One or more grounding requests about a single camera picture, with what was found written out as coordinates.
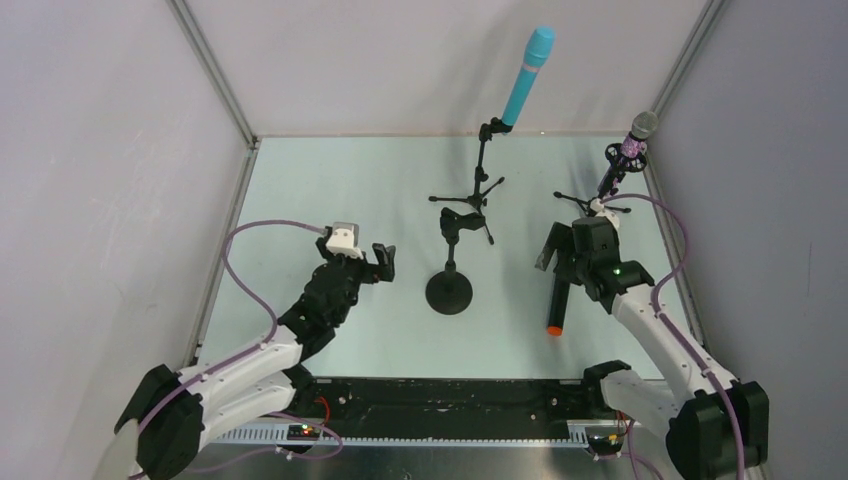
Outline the blue microphone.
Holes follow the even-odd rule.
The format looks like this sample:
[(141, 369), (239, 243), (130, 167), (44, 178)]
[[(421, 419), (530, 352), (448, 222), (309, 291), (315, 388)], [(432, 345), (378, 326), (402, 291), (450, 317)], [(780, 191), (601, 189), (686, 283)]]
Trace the blue microphone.
[(547, 26), (537, 27), (529, 37), (521, 66), (500, 117), (505, 132), (511, 132), (514, 128), (541, 68), (550, 57), (556, 37), (555, 30)]

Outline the purple glitter microphone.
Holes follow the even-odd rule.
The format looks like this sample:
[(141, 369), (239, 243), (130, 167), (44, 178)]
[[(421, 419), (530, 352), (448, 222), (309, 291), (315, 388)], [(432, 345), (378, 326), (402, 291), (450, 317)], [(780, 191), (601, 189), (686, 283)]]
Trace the purple glitter microphone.
[(630, 138), (631, 140), (644, 141), (647, 144), (648, 138), (656, 132), (658, 126), (659, 118), (656, 113), (653, 111), (643, 111), (633, 119), (630, 131), (619, 143)]

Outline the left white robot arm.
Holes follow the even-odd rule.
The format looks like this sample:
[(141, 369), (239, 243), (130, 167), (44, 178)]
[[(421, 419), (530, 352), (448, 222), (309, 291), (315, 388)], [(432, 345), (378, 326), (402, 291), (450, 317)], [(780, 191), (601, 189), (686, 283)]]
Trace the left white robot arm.
[(214, 363), (148, 370), (115, 427), (138, 424), (127, 479), (172, 479), (221, 434), (289, 407), (312, 377), (305, 360), (326, 347), (364, 284), (393, 281), (396, 248), (376, 243), (369, 262), (348, 230), (317, 240), (324, 262), (267, 334)]

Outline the round base microphone stand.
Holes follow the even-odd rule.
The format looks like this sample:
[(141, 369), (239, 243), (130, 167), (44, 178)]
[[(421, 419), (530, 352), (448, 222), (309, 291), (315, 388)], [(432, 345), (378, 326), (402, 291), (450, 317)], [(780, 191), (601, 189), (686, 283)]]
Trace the round base microphone stand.
[(480, 213), (460, 215), (447, 207), (441, 210), (440, 230), (448, 245), (448, 256), (444, 269), (434, 274), (427, 282), (425, 297), (428, 305), (442, 315), (456, 315), (468, 308), (473, 299), (473, 287), (469, 279), (457, 270), (455, 247), (460, 240), (460, 231), (476, 231), (485, 226)]

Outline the small tripod clip stand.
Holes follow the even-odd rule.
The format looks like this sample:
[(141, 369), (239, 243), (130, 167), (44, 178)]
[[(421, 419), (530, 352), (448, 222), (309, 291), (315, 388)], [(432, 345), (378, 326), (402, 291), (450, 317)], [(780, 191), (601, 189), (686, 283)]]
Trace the small tripod clip stand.
[(431, 195), (428, 197), (430, 202), (458, 202), (469, 205), (475, 213), (479, 214), (483, 218), (483, 229), (485, 231), (487, 240), (490, 245), (495, 244), (495, 239), (491, 234), (491, 231), (487, 224), (486, 216), (483, 212), (483, 209), (488, 204), (487, 196), (494, 190), (497, 186), (501, 185), (504, 181), (504, 177), (500, 177), (497, 181), (495, 181), (492, 185), (487, 187), (485, 190), (482, 189), (483, 183), (489, 180), (489, 175), (486, 172), (483, 163), (485, 156), (485, 147), (486, 144), (493, 139), (495, 134), (508, 134), (512, 131), (512, 126), (505, 124), (500, 118), (493, 117), (489, 122), (483, 123), (480, 126), (478, 132), (478, 140), (479, 140), (479, 150), (478, 150), (478, 159), (477, 164), (474, 169), (474, 189), (473, 192), (467, 197), (439, 197)]

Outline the tripod shock mount stand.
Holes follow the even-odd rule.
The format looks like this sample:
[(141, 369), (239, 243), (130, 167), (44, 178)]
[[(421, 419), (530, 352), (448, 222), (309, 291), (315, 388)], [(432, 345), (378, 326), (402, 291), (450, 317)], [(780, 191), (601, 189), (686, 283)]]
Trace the tripod shock mount stand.
[(608, 197), (615, 196), (628, 173), (641, 173), (646, 169), (648, 165), (646, 151), (647, 144), (644, 141), (627, 138), (622, 143), (611, 143), (606, 147), (604, 153), (608, 168), (598, 185), (595, 197), (590, 200), (583, 200), (559, 191), (555, 191), (553, 196), (557, 199), (572, 201), (578, 205), (584, 214), (594, 216), (595, 213), (590, 208), (593, 201), (600, 202)]

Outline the black microphone orange end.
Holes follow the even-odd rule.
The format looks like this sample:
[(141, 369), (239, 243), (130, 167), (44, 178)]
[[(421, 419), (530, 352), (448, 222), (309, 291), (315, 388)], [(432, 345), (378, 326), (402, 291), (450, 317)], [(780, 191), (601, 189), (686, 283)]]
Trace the black microphone orange end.
[(567, 280), (554, 279), (546, 326), (547, 333), (551, 336), (559, 337), (563, 334), (570, 286)]

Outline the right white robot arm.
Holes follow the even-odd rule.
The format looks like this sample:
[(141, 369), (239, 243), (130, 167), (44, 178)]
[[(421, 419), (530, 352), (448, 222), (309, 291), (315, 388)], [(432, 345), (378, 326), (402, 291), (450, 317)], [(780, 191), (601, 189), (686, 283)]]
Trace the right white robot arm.
[(562, 334), (570, 289), (583, 288), (638, 341), (668, 386), (653, 387), (624, 362), (608, 361), (584, 371), (594, 403), (662, 439), (683, 478), (742, 477), (768, 459), (767, 393), (755, 381), (741, 382), (680, 329), (654, 279), (639, 262), (622, 260), (619, 245), (604, 217), (552, 224), (536, 260), (537, 269), (554, 269), (548, 333)]

